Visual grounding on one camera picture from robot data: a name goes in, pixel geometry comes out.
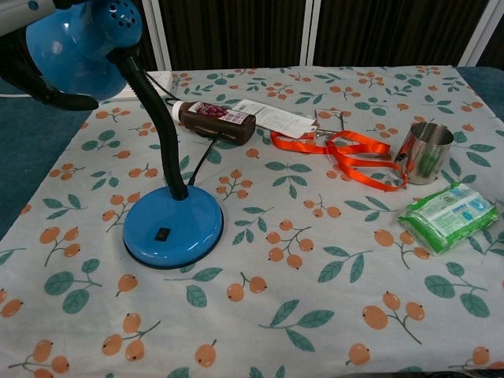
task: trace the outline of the table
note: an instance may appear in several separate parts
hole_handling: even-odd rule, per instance
[[[329,157],[276,150],[260,128],[245,146],[218,143],[196,185],[218,198],[223,237],[194,266],[157,271],[126,253],[120,227],[137,193],[164,184],[157,136],[138,102],[101,105],[0,242],[2,376],[502,368],[502,220],[439,257],[395,222],[452,180],[502,212],[502,122],[453,68],[178,72],[174,88],[227,106],[337,108],[394,152],[412,122],[433,119],[455,144],[435,183],[382,193]],[[177,131],[188,179],[209,141]]]

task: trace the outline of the white power strip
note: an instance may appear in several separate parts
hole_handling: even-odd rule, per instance
[[[164,89],[170,91],[172,87],[173,77],[171,71],[149,71],[151,75]],[[158,92],[161,97],[168,97],[168,95],[162,91],[155,83],[152,83],[154,89]],[[115,97],[109,99],[109,101],[127,101],[127,100],[138,100],[135,92],[126,84],[126,87],[119,92]]]

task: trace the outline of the orange lanyard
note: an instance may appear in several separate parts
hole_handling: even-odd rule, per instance
[[[386,185],[385,183],[368,177],[367,175],[359,172],[356,169],[352,169],[351,167],[389,167],[397,172],[401,172],[401,169],[397,164],[391,163],[389,161],[362,160],[346,156],[351,154],[368,153],[388,154],[388,151],[390,150],[390,146],[388,144],[382,143],[373,138],[369,138],[368,136],[358,134],[357,132],[351,132],[348,130],[336,132],[326,139],[326,147],[306,144],[294,140],[285,140],[281,138],[285,138],[285,136],[280,134],[279,132],[271,132],[271,140],[273,142],[273,145],[275,145],[277,148],[280,148],[281,150],[303,152],[307,154],[330,154],[334,156],[339,164],[339,167],[347,176],[355,181],[358,181],[359,183],[368,185],[369,187],[374,187],[382,191],[397,191],[399,188],[406,186],[406,184],[408,183],[408,176],[406,174],[402,174],[402,184],[396,187],[393,185]],[[353,140],[358,144],[354,144],[353,146],[336,146],[334,143],[334,139],[336,138]]]

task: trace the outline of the dark curtain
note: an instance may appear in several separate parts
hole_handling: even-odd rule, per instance
[[[504,16],[498,23],[484,52],[481,54],[478,65],[486,65],[504,70]]]
[[[156,71],[156,59],[154,58],[154,51],[152,50],[152,42],[149,37],[149,29],[147,28],[147,22],[145,21],[145,12],[143,11],[142,0],[132,0],[132,2],[139,9],[140,14],[142,14],[143,22],[143,34],[142,39],[140,39],[140,55],[139,59],[142,62],[142,66],[147,71]]]
[[[457,65],[487,0],[322,0],[315,65]]]
[[[175,70],[299,64],[305,0],[161,0]]]

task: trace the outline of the bottle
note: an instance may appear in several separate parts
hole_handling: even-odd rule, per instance
[[[172,118],[203,136],[215,136],[242,146],[255,131],[255,116],[206,102],[177,101],[173,104]]]

